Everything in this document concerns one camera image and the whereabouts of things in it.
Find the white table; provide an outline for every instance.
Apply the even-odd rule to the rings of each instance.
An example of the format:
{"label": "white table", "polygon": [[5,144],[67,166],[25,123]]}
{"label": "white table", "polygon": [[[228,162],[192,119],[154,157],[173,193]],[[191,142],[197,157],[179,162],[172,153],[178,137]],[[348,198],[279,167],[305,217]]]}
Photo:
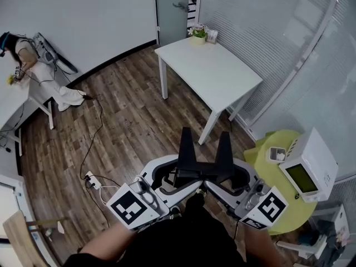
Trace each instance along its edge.
{"label": "white table", "polygon": [[[333,207],[331,209],[316,210],[313,212],[311,216],[324,216],[324,215],[332,215],[330,221],[334,223],[336,233],[340,232],[341,230],[344,230],[345,234],[347,234],[348,236],[350,235],[345,209],[342,204],[338,207]],[[291,244],[283,241],[278,241],[277,245],[283,248],[298,251],[298,255],[304,259],[308,259],[312,255],[314,255],[316,259],[319,259],[325,247],[327,246],[327,239],[328,237],[326,235],[320,235],[318,240],[313,246],[303,245],[303,244],[299,244],[299,245]],[[306,267],[305,265],[300,265],[297,263],[294,264],[293,266]]]}
{"label": "white table", "polygon": [[[50,129],[52,130],[54,128],[51,102],[48,103],[48,108],[46,108],[38,99],[30,94],[30,84],[31,80],[27,78],[22,80],[19,84],[8,86],[6,94],[0,99],[0,131],[6,130],[5,124],[27,100],[35,103],[36,106],[48,115]],[[4,136],[5,134],[5,132],[0,132],[0,136]],[[19,130],[19,137],[16,137],[11,133],[9,133],[7,137],[19,143],[19,154],[21,156],[21,129]]]}
{"label": "white table", "polygon": [[220,44],[195,45],[191,38],[155,50],[159,57],[163,99],[168,98],[166,64],[169,65],[211,108],[199,138],[203,144],[221,112],[239,100],[232,121],[262,79]]}

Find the black shirt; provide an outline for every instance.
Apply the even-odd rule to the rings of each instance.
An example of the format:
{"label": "black shirt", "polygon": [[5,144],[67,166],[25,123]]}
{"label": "black shirt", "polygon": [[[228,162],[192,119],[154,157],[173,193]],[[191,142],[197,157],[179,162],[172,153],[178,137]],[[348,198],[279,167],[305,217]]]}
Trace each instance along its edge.
{"label": "black shirt", "polygon": [[223,224],[204,215],[177,217],[150,226],[137,235],[119,262],[103,261],[90,254],[75,254],[68,258],[64,267],[193,264],[246,266]]}

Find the small plant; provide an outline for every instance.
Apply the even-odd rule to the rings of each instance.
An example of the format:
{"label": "small plant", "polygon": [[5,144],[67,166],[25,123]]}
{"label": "small plant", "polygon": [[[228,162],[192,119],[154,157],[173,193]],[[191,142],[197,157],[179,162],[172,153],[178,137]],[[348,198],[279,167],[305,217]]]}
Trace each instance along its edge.
{"label": "small plant", "polygon": [[13,85],[15,83],[15,75],[10,75],[8,78],[7,78],[7,85]]}
{"label": "small plant", "polygon": [[196,24],[190,29],[188,29],[188,34],[193,35],[194,37],[197,38],[205,38],[207,36],[207,33],[205,31],[206,29],[207,29],[206,26],[202,24]]}

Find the person's arm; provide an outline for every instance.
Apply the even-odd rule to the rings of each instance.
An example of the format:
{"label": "person's arm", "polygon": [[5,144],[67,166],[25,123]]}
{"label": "person's arm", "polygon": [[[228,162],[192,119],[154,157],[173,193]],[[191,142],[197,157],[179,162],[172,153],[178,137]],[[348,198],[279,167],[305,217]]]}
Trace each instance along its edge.
{"label": "person's arm", "polygon": [[91,254],[99,259],[118,260],[137,235],[118,222],[87,243],[80,253]]}
{"label": "person's arm", "polygon": [[246,256],[252,256],[263,267],[282,267],[279,255],[267,230],[257,230],[244,225]]}
{"label": "person's arm", "polygon": [[22,79],[24,73],[32,68],[37,63],[37,57],[31,54],[27,49],[23,48],[18,52],[18,55],[24,61],[24,65],[21,68],[19,79]]}

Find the white cloth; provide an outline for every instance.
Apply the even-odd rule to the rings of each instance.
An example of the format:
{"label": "white cloth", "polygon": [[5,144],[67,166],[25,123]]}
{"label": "white cloth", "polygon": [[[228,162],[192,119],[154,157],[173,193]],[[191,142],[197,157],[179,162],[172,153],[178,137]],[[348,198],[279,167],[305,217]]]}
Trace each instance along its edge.
{"label": "white cloth", "polygon": [[25,38],[20,38],[17,42],[16,42],[16,46],[15,46],[15,51],[18,54],[20,50],[22,50],[23,48],[27,49],[27,51],[32,54],[33,56],[35,56],[37,58],[37,52],[35,50],[35,48],[30,44],[30,42],[25,39]]}
{"label": "white cloth", "polygon": [[33,72],[39,82],[50,80],[42,82],[41,86],[55,99],[60,112],[68,109],[71,105],[79,106],[84,102],[83,95],[86,95],[86,93],[60,86],[54,79],[55,73],[51,66],[37,62],[30,71]]}

